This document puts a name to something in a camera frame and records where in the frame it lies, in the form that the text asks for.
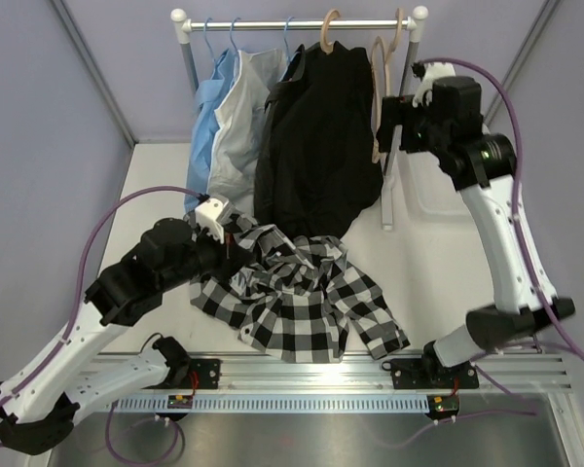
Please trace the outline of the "black white checkered shirt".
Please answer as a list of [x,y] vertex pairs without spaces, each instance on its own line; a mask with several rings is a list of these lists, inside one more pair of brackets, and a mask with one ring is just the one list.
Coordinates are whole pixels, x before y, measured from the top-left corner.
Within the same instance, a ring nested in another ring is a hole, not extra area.
[[287,363],[338,363],[356,332],[374,359],[409,346],[381,287],[333,236],[289,239],[245,215],[229,223],[235,244],[255,254],[231,280],[190,283],[192,306],[237,331],[240,341]]

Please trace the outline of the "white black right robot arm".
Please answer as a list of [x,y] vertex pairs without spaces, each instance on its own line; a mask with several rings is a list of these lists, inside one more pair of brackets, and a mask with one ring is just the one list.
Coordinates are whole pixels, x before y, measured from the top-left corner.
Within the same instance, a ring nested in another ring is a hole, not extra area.
[[509,139],[483,130],[481,87],[471,77],[432,80],[421,95],[383,99],[378,143],[407,154],[430,153],[468,208],[488,261],[493,303],[467,312],[465,322],[426,344],[420,372],[442,386],[479,354],[560,322],[575,313],[546,278],[517,186],[517,157]]

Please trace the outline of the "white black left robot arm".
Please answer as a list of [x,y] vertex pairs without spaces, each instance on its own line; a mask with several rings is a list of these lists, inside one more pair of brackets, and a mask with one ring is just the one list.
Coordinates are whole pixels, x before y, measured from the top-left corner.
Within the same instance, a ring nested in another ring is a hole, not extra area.
[[53,449],[91,413],[143,388],[177,388],[191,358],[173,337],[95,377],[84,367],[107,344],[161,306],[164,293],[193,279],[230,280],[253,255],[233,222],[191,225],[166,218],[103,270],[67,324],[23,370],[0,381],[0,447],[29,455]]

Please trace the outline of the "wooden hanger of checkered shirt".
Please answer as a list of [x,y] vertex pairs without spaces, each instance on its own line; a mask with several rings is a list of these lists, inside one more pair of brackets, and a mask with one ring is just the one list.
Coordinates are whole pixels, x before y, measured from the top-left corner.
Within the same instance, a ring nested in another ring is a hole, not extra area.
[[397,20],[397,24],[393,39],[387,43],[382,36],[377,36],[370,51],[370,62],[374,89],[374,115],[372,120],[374,146],[372,162],[374,164],[379,164],[381,168],[384,168],[387,155],[386,153],[382,153],[380,151],[377,134],[382,122],[383,98],[389,96],[391,92],[390,60],[396,51],[402,36],[403,26],[401,21],[404,19],[404,10],[402,8],[396,9],[395,19]]

